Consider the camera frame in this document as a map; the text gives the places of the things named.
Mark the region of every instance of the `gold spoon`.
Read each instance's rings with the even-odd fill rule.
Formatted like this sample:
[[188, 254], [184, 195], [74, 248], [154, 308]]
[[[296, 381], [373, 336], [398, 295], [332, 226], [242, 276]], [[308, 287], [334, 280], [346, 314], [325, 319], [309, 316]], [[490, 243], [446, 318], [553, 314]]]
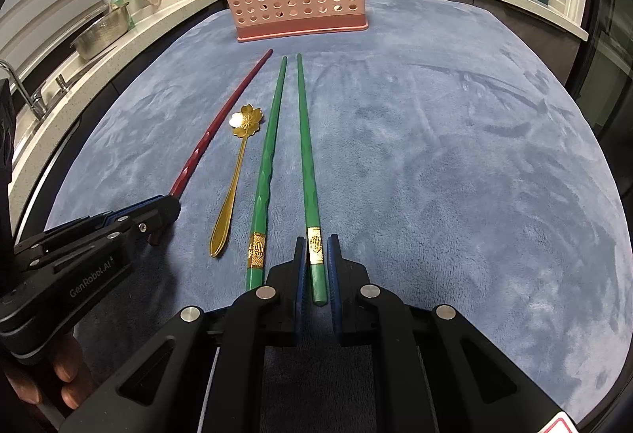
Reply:
[[229, 187], [229, 194], [227, 194], [218, 219], [215, 222], [213, 233], [211, 234], [211, 242], [209, 243], [209, 252], [213, 258], [216, 258], [229, 236], [229, 227], [231, 225], [231, 217], [233, 215], [233, 204], [235, 203], [235, 192], [237, 190], [237, 179], [239, 178], [239, 172], [242, 168], [242, 160], [244, 159], [244, 150], [246, 149], [246, 140], [248, 137], [252, 137], [257, 131], [260, 130], [260, 121], [264, 115], [261, 108], [253, 109], [252, 105], [247, 104], [243, 106], [240, 112], [233, 113], [229, 124], [233, 126], [233, 135], [238, 139], [242, 139], [242, 145], [239, 148], [239, 155], [237, 155], [237, 165], [235, 166], [235, 172], [233, 172], [233, 179], [231, 180], [231, 186]]

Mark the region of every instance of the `gold band on chopstick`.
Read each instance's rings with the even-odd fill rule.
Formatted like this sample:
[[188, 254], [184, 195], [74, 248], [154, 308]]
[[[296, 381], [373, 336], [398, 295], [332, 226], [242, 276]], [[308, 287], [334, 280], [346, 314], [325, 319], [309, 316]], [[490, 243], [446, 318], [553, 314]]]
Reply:
[[323, 243], [321, 242], [321, 228], [308, 228], [308, 249], [310, 265], [323, 263]]
[[253, 233], [248, 244], [248, 262], [247, 268], [263, 269], [264, 268], [264, 246], [266, 244], [266, 235], [261, 233]]

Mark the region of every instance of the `table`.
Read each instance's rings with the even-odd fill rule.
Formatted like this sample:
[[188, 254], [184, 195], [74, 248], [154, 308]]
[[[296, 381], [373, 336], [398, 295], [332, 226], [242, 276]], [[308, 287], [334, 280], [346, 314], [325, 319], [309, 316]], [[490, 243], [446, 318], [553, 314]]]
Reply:
[[[273, 164], [268, 267], [303, 235], [296, 53], [302, 53], [324, 238], [404, 302], [455, 306], [575, 420], [606, 394], [631, 343], [632, 256], [613, 178], [574, 101], [487, 11], [367, 0], [365, 32], [237, 43], [220, 12], [165, 51], [106, 113], [57, 196], [53, 226], [164, 194], [211, 119], [239, 100], [267, 115], [289, 69]], [[177, 310], [229, 305], [244, 286], [264, 132], [246, 149], [220, 259], [211, 229], [239, 140], [224, 125], [182, 196], [173, 234], [77, 326], [103, 380]], [[370, 431], [369, 349], [341, 350], [309, 310], [298, 350], [269, 350], [262, 431]]]

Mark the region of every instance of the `human hand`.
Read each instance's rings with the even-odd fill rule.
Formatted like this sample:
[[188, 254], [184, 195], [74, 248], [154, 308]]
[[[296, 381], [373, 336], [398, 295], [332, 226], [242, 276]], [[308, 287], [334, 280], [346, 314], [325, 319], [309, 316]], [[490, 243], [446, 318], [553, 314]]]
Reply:
[[[94, 381], [88, 366], [83, 362], [83, 351], [71, 334], [64, 335], [53, 347], [49, 361], [57, 377], [64, 383], [61, 397], [75, 410], [94, 392]], [[19, 366], [0, 359], [0, 367], [9, 383], [25, 403], [40, 405], [42, 392], [33, 379]]]

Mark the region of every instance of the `silver bolt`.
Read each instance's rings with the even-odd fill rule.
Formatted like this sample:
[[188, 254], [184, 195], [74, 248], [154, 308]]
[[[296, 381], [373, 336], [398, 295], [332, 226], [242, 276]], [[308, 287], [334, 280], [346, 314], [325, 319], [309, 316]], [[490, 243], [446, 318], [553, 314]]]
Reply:
[[362, 296], [369, 297], [371, 299], [373, 297], [380, 296], [381, 290], [376, 285], [363, 285], [360, 287], [360, 293]]
[[273, 287], [267, 286], [259, 287], [255, 291], [255, 295], [259, 297], [259, 299], [272, 299], [273, 297], [275, 297], [276, 293], [277, 291]]
[[452, 306], [448, 306], [448, 304], [441, 304], [440, 306], [438, 306], [438, 308], [436, 309], [436, 313], [438, 314], [438, 317], [440, 319], [444, 320], [454, 319], [455, 315], [457, 315], [455, 309]]
[[180, 312], [180, 318], [185, 322], [193, 322], [200, 317], [200, 309], [195, 306], [188, 306]]

